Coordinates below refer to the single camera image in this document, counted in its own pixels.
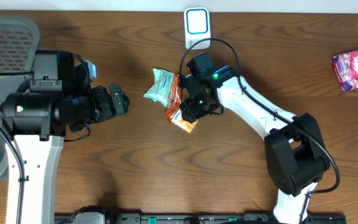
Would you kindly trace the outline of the red orange snack bag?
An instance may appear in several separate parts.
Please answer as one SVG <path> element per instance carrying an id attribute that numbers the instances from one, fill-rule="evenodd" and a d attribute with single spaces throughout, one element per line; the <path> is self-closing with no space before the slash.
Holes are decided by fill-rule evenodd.
<path id="1" fill-rule="evenodd" d="M 181 111 L 181 88 L 179 87 L 180 77 L 179 74 L 174 75 L 173 84 L 170 89 L 168 98 L 168 106 L 165 112 L 165 117 L 171 123 L 172 121 L 180 119 Z"/>

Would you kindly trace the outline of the small orange snack packet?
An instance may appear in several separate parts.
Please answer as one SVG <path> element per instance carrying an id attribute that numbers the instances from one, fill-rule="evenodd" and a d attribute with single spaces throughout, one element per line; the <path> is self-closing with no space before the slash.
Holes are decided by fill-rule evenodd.
<path id="1" fill-rule="evenodd" d="M 182 118 L 181 109 L 177 109 L 176 112 L 174 112 L 174 114 L 170 117 L 170 121 L 182 130 L 186 131 L 188 134 L 191 134 L 192 130 L 194 130 L 198 123 L 198 120 L 193 123 L 184 120 Z"/>

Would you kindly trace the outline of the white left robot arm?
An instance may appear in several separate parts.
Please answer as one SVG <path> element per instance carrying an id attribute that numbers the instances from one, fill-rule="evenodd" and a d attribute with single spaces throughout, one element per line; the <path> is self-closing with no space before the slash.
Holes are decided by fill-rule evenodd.
<path id="1" fill-rule="evenodd" d="M 9 133 L 6 223 L 53 223 L 58 162 L 75 133 L 127 113 L 118 83 L 91 87 L 95 66 L 61 50 L 37 50 L 34 70 L 0 106 Z"/>

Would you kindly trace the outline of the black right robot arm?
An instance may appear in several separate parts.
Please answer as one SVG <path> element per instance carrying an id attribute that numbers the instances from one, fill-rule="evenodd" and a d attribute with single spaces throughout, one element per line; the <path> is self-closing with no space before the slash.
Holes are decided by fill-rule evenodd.
<path id="1" fill-rule="evenodd" d="M 182 118 L 194 123 L 217 109 L 229 109 L 264 140 L 267 170 L 278 188 L 273 210 L 280 223 L 303 223 L 312 191 L 331 167 L 317 121 L 285 111 L 255 91 L 230 66 L 216 67 L 200 53 L 186 65 L 181 85 L 189 93 Z"/>

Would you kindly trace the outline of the teal wipes packet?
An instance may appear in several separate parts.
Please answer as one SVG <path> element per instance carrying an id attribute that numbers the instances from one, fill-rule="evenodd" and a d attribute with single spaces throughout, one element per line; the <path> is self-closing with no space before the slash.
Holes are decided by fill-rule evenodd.
<path id="1" fill-rule="evenodd" d="M 153 73 L 154 84 L 144 94 L 144 98 L 149 98 L 167 107 L 175 75 L 172 72 L 157 68 L 153 69 Z"/>

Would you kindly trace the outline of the purple pink pad package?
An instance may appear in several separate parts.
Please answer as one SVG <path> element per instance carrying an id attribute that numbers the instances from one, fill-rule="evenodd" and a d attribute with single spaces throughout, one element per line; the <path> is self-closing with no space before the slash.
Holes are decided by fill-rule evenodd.
<path id="1" fill-rule="evenodd" d="M 343 91 L 358 89 L 358 50 L 334 56 L 331 65 Z"/>

